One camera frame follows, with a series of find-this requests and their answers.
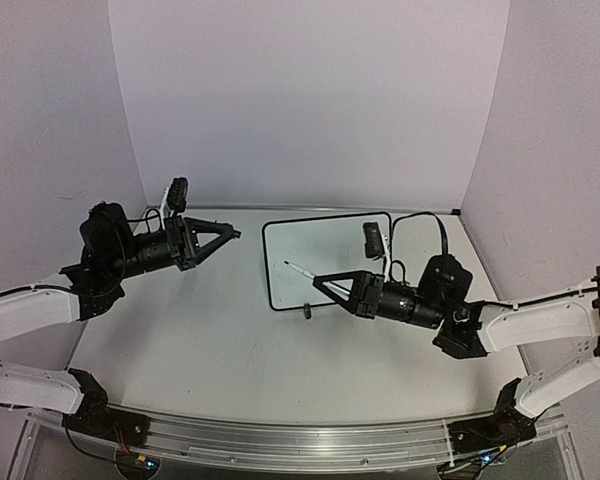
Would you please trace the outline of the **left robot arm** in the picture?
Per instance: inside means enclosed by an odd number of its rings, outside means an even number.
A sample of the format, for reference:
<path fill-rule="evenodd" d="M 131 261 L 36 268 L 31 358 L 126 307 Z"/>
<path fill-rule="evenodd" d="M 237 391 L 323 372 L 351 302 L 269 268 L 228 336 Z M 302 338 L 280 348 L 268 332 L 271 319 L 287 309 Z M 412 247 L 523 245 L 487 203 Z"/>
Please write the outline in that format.
<path fill-rule="evenodd" d="M 102 316 L 124 297 L 124 280 L 172 266 L 193 269 L 241 236 L 228 223 L 185 217 L 183 210 L 178 206 L 158 230 L 136 234 L 120 204 L 96 205 L 80 226 L 80 261 L 60 271 L 64 284 L 44 281 L 0 292 L 0 343 Z M 115 422 L 104 388 L 79 369 L 48 371 L 0 360 L 0 407 L 59 412 L 94 435 L 107 434 Z"/>

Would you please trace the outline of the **white marker pen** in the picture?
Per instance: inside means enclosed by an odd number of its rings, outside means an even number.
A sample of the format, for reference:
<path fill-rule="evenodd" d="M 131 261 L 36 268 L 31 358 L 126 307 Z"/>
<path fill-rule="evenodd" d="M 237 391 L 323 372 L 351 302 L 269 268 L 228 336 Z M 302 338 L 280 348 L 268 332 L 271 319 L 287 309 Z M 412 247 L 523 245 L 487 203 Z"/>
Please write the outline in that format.
<path fill-rule="evenodd" d="M 284 260 L 283 263 L 286 266 L 288 266 L 289 268 L 293 269 L 294 271 L 296 271 L 297 273 L 299 273 L 300 275 L 304 276 L 305 278 L 307 278 L 309 280 L 314 280 L 315 277 L 316 277 L 316 275 L 313 272 L 311 272 L 308 269 L 305 269 L 304 267 L 302 267 L 302 266 L 300 266 L 300 265 L 298 265 L 296 263 L 290 262 L 288 260 Z M 336 291 L 336 292 L 338 292 L 338 293 L 340 293 L 342 295 L 349 295 L 350 294 L 350 290 L 349 289 L 347 289 L 347 288 L 345 288 L 345 287 L 343 287 L 343 286 L 341 286 L 339 284 L 336 284 L 336 283 L 333 283 L 333 282 L 327 282 L 326 286 L 329 289 L 334 290 L 334 291 Z"/>

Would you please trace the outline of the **white whiteboard with black frame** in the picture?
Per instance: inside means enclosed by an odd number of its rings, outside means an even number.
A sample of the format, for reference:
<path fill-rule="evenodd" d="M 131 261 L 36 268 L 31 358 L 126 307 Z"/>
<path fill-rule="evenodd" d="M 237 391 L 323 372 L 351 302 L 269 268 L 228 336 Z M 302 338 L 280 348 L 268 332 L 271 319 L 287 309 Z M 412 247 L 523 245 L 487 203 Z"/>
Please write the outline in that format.
<path fill-rule="evenodd" d="M 387 212 L 306 217 L 271 221 L 262 227 L 269 305 L 276 312 L 327 306 L 329 298 L 300 271 L 313 275 L 352 270 L 382 273 L 383 261 L 365 256 L 363 225 L 376 223 L 389 233 Z"/>

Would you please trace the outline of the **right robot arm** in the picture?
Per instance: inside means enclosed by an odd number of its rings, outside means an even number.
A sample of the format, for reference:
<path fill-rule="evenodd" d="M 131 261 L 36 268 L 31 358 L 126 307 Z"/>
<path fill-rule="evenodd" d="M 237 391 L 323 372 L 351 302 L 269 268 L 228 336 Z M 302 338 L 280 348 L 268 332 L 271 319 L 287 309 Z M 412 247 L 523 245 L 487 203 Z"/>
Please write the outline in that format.
<path fill-rule="evenodd" d="M 472 275 L 452 256 L 430 259 L 417 287 L 356 270 L 319 275 L 313 287 L 350 314 L 435 331 L 433 343 L 457 360 L 483 358 L 509 347 L 562 338 L 591 338 L 556 372 L 514 379 L 500 391 L 493 412 L 454 424 L 482 438 L 522 437 L 550 406 L 600 380 L 600 265 L 592 279 L 558 293 L 513 302 L 465 297 Z"/>

